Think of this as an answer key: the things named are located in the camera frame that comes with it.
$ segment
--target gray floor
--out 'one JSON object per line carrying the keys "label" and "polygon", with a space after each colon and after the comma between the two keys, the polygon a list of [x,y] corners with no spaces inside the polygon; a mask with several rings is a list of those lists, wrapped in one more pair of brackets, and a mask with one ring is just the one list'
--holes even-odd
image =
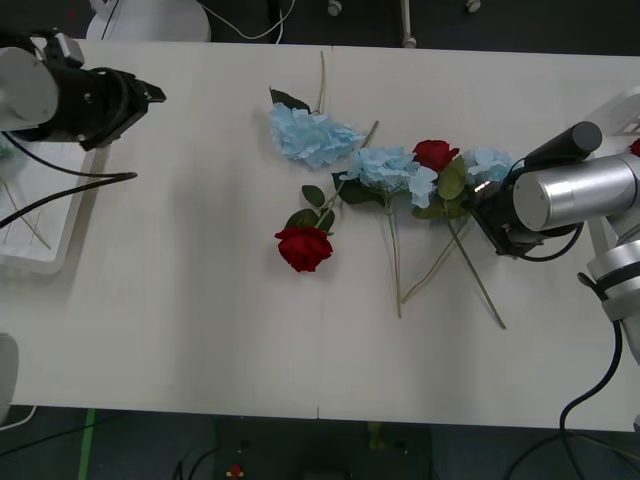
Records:
{"label": "gray floor", "polygon": [[[28,413],[15,407],[13,419]],[[2,457],[39,438],[84,425],[85,410],[41,408],[28,424],[0,433],[0,478],[68,480],[78,477],[82,435],[73,433]],[[99,412],[97,420],[121,412]],[[88,476],[91,480],[176,480],[183,462],[193,480],[226,478],[240,464],[248,480],[301,480],[305,471],[345,472],[354,480],[501,479],[512,462],[555,431],[445,425],[385,424],[385,448],[371,450],[367,424],[320,420],[212,417],[130,412],[94,429]],[[633,433],[590,432],[618,448],[640,454]],[[611,451],[572,441],[589,479],[637,479],[639,475]],[[437,473],[430,473],[430,465]],[[527,459],[514,480],[572,478],[567,458],[555,441]]]}
{"label": "gray floor", "polygon": [[[203,0],[247,34],[266,30],[266,0]],[[281,0],[284,8],[288,0]],[[342,0],[337,18],[325,0],[298,0],[283,43],[397,47],[402,38],[399,0]],[[544,53],[640,55],[640,0],[485,0],[467,15],[461,0],[413,0],[413,30],[421,48]],[[82,38],[91,19],[87,0],[0,0],[0,28],[54,27]],[[210,18],[212,40],[243,41]],[[273,41],[266,37],[265,43]],[[28,413],[14,407],[8,423]],[[98,419],[116,412],[99,412]],[[82,409],[41,408],[25,426],[0,432],[0,479],[78,478],[82,432],[2,457],[2,452],[82,426]],[[132,412],[95,428],[91,480],[184,478],[199,455],[219,445],[193,480],[223,479],[234,462],[252,478],[294,480],[308,468],[346,471],[354,479],[500,479],[524,450],[554,431],[427,425],[386,425],[388,444],[368,447],[367,425],[358,422],[240,419],[206,415]],[[594,433],[640,455],[640,436]],[[640,478],[610,451],[573,441],[589,478]],[[429,473],[431,451],[437,476]],[[541,449],[514,479],[572,478],[558,442]]]}

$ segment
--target white table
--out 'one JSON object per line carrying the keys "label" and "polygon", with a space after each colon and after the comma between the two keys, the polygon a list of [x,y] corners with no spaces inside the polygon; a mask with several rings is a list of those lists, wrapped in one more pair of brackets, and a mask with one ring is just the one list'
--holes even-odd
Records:
{"label": "white table", "polygon": [[[553,427],[604,373],[611,327],[575,279],[592,257],[587,235],[533,265],[496,257],[469,228],[504,332],[456,251],[395,318],[373,211],[340,209],[335,254],[315,274],[279,257],[273,234],[302,205],[300,186],[330,182],[271,145],[268,87],[313,103],[319,47],[82,46],[92,66],[136,73],[168,100],[114,144],[107,169],[140,177],[83,200],[62,272],[0,272],[0,331],[21,354],[16,403]],[[335,48],[325,58],[328,110],[362,130],[380,120],[374,144],[442,138],[515,156],[640,78],[638,61],[620,57]],[[447,241],[401,215],[405,289]],[[625,354],[570,427],[630,430],[639,376]]]}

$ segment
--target green leaf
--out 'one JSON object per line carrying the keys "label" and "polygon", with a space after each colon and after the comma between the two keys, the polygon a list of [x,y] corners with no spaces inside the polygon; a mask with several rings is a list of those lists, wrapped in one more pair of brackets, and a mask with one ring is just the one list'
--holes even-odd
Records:
{"label": "green leaf", "polygon": [[[321,215],[324,215],[324,212],[326,210],[322,209]],[[318,230],[322,230],[323,232],[327,232],[329,233],[329,230],[331,230],[331,226],[333,225],[333,222],[336,219],[336,214],[333,213],[333,210],[331,210],[326,217],[324,217],[324,220],[322,220],[322,223],[320,225],[318,225]]]}
{"label": "green leaf", "polygon": [[467,167],[462,156],[454,159],[438,177],[438,194],[445,200],[456,198],[467,183]]}
{"label": "green leaf", "polygon": [[325,198],[324,193],[315,185],[303,185],[302,186],[302,195],[307,199],[314,207],[320,208],[324,205]]}
{"label": "green leaf", "polygon": [[[336,190],[340,187],[342,180],[340,176],[347,172],[332,173],[333,184]],[[347,180],[344,182],[342,189],[340,190],[339,197],[349,205],[357,205],[359,203],[376,202],[380,206],[384,207],[384,197],[379,193],[367,190],[359,180]]]}
{"label": "green leaf", "polygon": [[291,215],[284,228],[314,227],[316,223],[318,223],[318,215],[316,212],[310,208],[305,208]]}
{"label": "green leaf", "polygon": [[297,108],[298,110],[306,110],[307,112],[311,113],[311,107],[304,103],[302,100],[293,98],[288,93],[274,90],[273,88],[269,88],[269,91],[271,92],[271,101],[274,105],[276,103],[284,103],[284,106],[287,108]]}
{"label": "green leaf", "polygon": [[434,198],[431,200],[431,203],[427,208],[419,208],[415,207],[411,210],[411,215],[420,220],[431,220],[433,218],[441,218],[444,217],[444,205],[442,200],[439,198]]}

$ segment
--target rose stem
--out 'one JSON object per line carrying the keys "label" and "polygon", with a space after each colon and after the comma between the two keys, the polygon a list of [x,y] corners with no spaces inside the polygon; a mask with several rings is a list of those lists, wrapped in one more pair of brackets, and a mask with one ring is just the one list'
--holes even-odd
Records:
{"label": "rose stem", "polygon": [[320,62],[322,63],[322,77],[320,79],[320,93],[318,94],[318,101],[316,102],[316,109],[314,113],[322,113],[320,108],[322,107],[322,100],[324,97],[324,88],[325,88],[325,68],[324,68],[324,52],[320,50]]}
{"label": "rose stem", "polygon": [[318,220],[318,223],[316,223],[315,228],[318,228],[322,223],[322,221],[326,218],[326,216],[329,215],[329,212],[331,212],[333,205],[336,203],[336,199],[338,198],[338,195],[340,195],[340,190],[342,190],[342,187],[344,187],[344,181],[340,182],[340,185],[338,185],[338,188],[336,189],[336,193],[334,193],[333,196],[329,199],[329,203],[327,204],[326,210],[320,216],[320,219]]}
{"label": "rose stem", "polygon": [[400,306],[400,265],[398,264],[398,243],[396,242],[396,222],[391,205],[389,205],[389,230],[391,231],[391,243],[393,244],[393,266],[396,276],[396,308],[398,309],[398,318],[402,318],[402,308]]}
{"label": "rose stem", "polygon": [[[465,225],[467,224],[467,222],[469,221],[469,217],[465,218],[464,222],[462,223],[462,225],[460,226],[460,228],[458,229],[458,235],[460,235],[460,232],[462,231],[462,229],[465,227]],[[424,276],[424,278],[422,280],[420,280],[418,283],[416,283],[411,290],[409,290],[407,292],[407,294],[404,296],[404,298],[402,299],[402,303],[407,303],[409,301],[409,299],[413,296],[413,294],[416,292],[416,290],[418,290],[418,288],[420,288],[431,276],[431,274],[435,271],[436,267],[438,265],[440,265],[440,262],[442,260],[444,260],[446,258],[446,254],[447,252],[449,252],[449,248],[451,247],[451,245],[453,245],[454,239],[452,238],[451,240],[449,240],[449,243],[447,243],[447,246],[444,247],[444,250],[442,250],[442,253],[440,254],[440,256],[437,258],[436,262],[433,264],[433,266],[429,269],[429,271],[427,272],[427,274]]]}
{"label": "rose stem", "polygon": [[480,280],[480,276],[478,275],[478,272],[476,272],[476,269],[473,268],[473,264],[471,263],[471,259],[469,258],[469,256],[467,255],[467,252],[465,251],[464,247],[462,246],[462,243],[460,242],[460,239],[458,238],[458,234],[456,233],[454,228],[451,226],[451,222],[449,221],[449,217],[447,217],[446,220],[447,220],[447,227],[449,227],[449,231],[451,232],[451,235],[453,236],[453,239],[456,242],[456,245],[458,245],[458,248],[460,249],[460,253],[462,253],[462,256],[464,257],[464,260],[467,262],[467,265],[469,266],[469,269],[471,270],[471,273],[473,274],[473,276],[476,279],[476,282],[478,282],[478,285],[480,286],[480,290],[482,290],[482,293],[484,294],[484,297],[487,299],[487,302],[489,303],[489,307],[491,307],[491,310],[493,311],[493,314],[494,314],[494,316],[496,318],[496,321],[498,322],[498,325],[500,325],[501,329],[506,330],[507,326],[502,321],[502,318],[500,318],[500,314],[498,314],[498,310],[496,309],[496,306],[491,301],[491,297],[489,296],[489,293],[487,292],[487,289],[484,288],[484,284],[482,283],[482,280]]}
{"label": "rose stem", "polygon": [[[9,200],[11,200],[11,204],[13,205],[14,210],[17,212],[19,210],[18,206],[16,205],[15,200],[13,199],[13,196],[11,195],[11,191],[9,190],[9,185],[7,185],[7,182],[4,181],[4,178],[0,177],[0,183],[2,184],[2,186],[4,187],[4,190],[7,192],[7,195],[9,196]],[[25,223],[25,225],[27,227],[29,227],[29,230],[31,230],[31,232],[33,233],[33,235],[40,240],[40,243],[42,243],[45,247],[47,247],[47,250],[51,250],[51,247],[49,246],[49,244],[47,242],[45,242],[44,238],[42,238],[42,236],[40,235],[40,233],[38,233],[38,230],[33,227],[31,225],[31,223],[29,223],[29,221],[26,219],[26,217],[22,216],[20,217],[22,219],[22,221]]]}
{"label": "rose stem", "polygon": [[[362,142],[362,146],[360,148],[364,148],[366,147],[369,142],[371,141],[371,139],[373,138],[373,134],[376,133],[376,129],[378,128],[378,125],[380,125],[380,122],[378,120],[376,120],[373,124],[373,127],[371,127],[371,130],[369,130],[369,134],[367,135],[367,138],[364,139],[364,142]],[[333,205],[336,203],[336,199],[338,198],[338,195],[340,195],[340,190],[342,190],[342,187],[344,187],[344,183],[346,182],[346,180],[342,180],[340,182],[340,184],[338,185],[338,188],[336,189],[336,193],[334,193],[331,198],[329,200],[327,200],[325,202],[324,205],[326,206],[322,206],[320,208],[320,210],[322,210],[323,208],[326,208],[325,212],[322,214],[322,216],[320,217],[320,219],[318,220],[318,222],[316,223],[315,228],[318,228],[320,226],[320,224],[322,223],[322,221],[325,219],[325,217],[327,215],[329,215],[329,212],[331,211],[331,209],[333,208]]]}

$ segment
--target artificial flower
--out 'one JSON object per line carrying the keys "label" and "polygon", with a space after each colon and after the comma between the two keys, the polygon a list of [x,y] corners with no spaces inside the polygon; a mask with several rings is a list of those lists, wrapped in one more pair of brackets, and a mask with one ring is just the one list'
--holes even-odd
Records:
{"label": "artificial flower", "polygon": [[640,138],[631,144],[631,153],[640,157]]}
{"label": "artificial flower", "polygon": [[271,110],[271,135],[291,160],[319,168],[351,154],[364,135],[336,123],[331,115],[310,114],[276,103]]}
{"label": "artificial flower", "polygon": [[409,178],[418,170],[414,154],[402,147],[361,148],[353,155],[353,164],[340,180],[359,179],[363,185],[393,193],[406,190]]}
{"label": "artificial flower", "polygon": [[315,227],[290,227],[276,238],[280,255],[297,272],[315,272],[316,267],[331,256],[333,248],[327,234]]}
{"label": "artificial flower", "polygon": [[474,148],[464,155],[467,179],[472,183],[500,182],[513,165],[513,158],[507,152],[495,148]]}
{"label": "artificial flower", "polygon": [[444,170],[451,163],[451,160],[460,153],[459,148],[452,149],[443,140],[425,140],[416,145],[413,151],[416,154],[415,161],[434,172]]}
{"label": "artificial flower", "polygon": [[436,178],[438,174],[430,168],[418,168],[418,171],[409,179],[411,203],[420,208],[427,208],[431,203],[431,192],[436,189],[433,183]]}

